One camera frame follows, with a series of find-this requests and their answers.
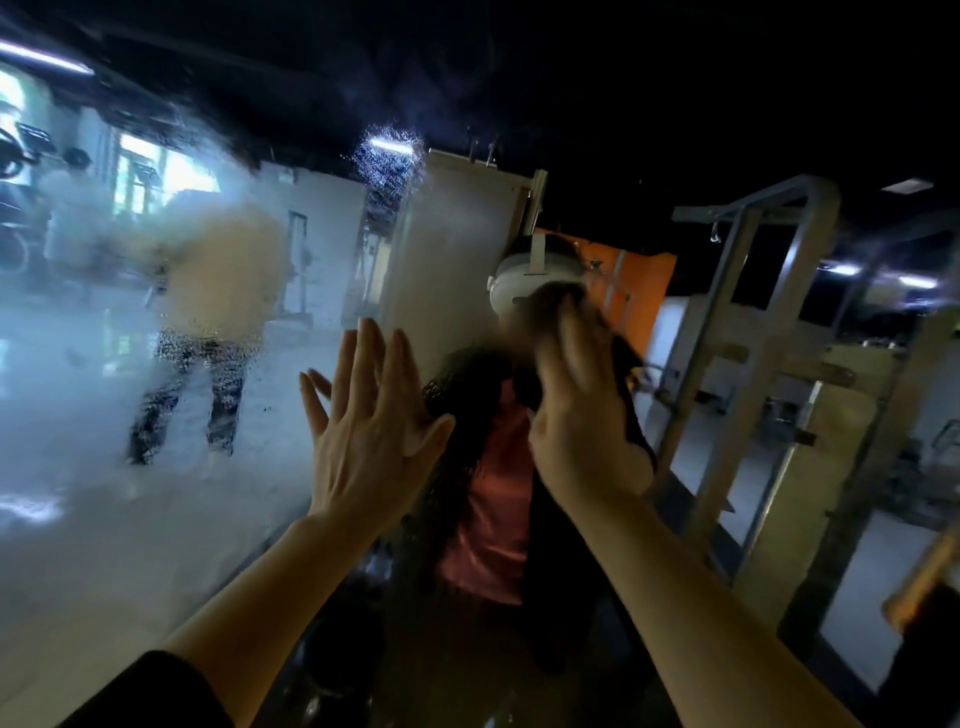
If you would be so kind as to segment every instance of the black cloth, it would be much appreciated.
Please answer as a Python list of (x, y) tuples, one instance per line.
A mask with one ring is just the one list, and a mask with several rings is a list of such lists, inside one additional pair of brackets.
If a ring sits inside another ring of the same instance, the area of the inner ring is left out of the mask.
[(960, 713), (960, 594), (938, 584), (903, 631), (876, 694), (877, 727), (947, 728)]
[(202, 725), (233, 728), (204, 677), (168, 652), (147, 652), (87, 700), (61, 728)]
[(180, 401), (180, 393), (190, 378), (190, 371), (199, 361), (209, 366), (213, 384), (213, 408), (210, 410), (206, 441), (211, 449), (232, 454), (249, 358), (247, 348), (239, 344), (163, 331), (156, 347), (157, 364), (163, 372), (163, 381), (143, 396), (127, 450), (130, 462), (146, 465), (163, 447), (170, 415)]

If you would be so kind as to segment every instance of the beige top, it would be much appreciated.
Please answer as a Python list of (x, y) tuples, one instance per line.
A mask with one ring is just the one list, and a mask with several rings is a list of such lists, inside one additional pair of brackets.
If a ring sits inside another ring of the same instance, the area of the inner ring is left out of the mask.
[(290, 273), (283, 228), (250, 196), (184, 191), (154, 222), (165, 252), (164, 326), (257, 345)]

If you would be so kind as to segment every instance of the window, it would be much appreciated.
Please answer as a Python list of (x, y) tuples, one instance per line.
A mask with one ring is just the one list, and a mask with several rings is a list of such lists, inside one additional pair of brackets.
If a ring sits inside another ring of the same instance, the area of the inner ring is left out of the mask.
[(180, 152), (167, 153), (167, 163), (163, 170), (163, 203), (184, 189), (199, 189), (203, 192), (218, 192), (217, 180), (213, 173), (199, 162)]
[[(156, 172), (159, 185), (144, 183), (143, 167)], [(184, 189), (216, 192), (219, 187), (213, 173), (195, 159), (128, 133), (120, 134), (120, 155), (113, 189), (114, 213), (126, 211), (142, 215), (156, 212)]]
[[(0, 70), (0, 129), (20, 140), (20, 132), (16, 122), (20, 121), (24, 109), (27, 107), (27, 92), (23, 84), (12, 73)], [(24, 165), (23, 171), (7, 182), (13, 184), (30, 184), (30, 169)]]

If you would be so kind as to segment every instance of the left hand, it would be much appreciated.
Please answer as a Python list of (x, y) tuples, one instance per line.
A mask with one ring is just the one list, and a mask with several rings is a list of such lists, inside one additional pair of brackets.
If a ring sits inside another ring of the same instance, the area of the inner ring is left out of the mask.
[[(330, 399), (327, 416), (317, 392)], [(314, 440), (312, 514), (344, 519), (379, 534), (413, 505), (455, 425), (429, 425), (410, 342), (401, 330), (389, 344), (376, 322), (346, 331), (333, 382), (300, 374), (303, 409)]]

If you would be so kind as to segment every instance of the dark ceiling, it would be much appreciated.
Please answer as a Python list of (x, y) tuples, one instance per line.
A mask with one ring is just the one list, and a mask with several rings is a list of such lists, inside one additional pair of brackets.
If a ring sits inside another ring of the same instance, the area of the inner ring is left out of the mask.
[[(544, 224), (618, 247), (701, 250), (708, 232), (670, 226), (673, 205), (729, 202), (800, 173), (837, 180), (861, 228), (952, 202), (960, 186), (952, 25), (908, 4), (7, 6), (25, 39), (98, 69), (89, 83), (112, 94), (120, 123), (152, 116), (156, 133), (176, 133), (156, 121), (176, 101), (264, 158), (344, 176), (371, 125), (451, 152), (473, 140), (481, 157), (495, 143), (501, 168), (549, 171)], [(911, 176), (936, 186), (878, 191)]]

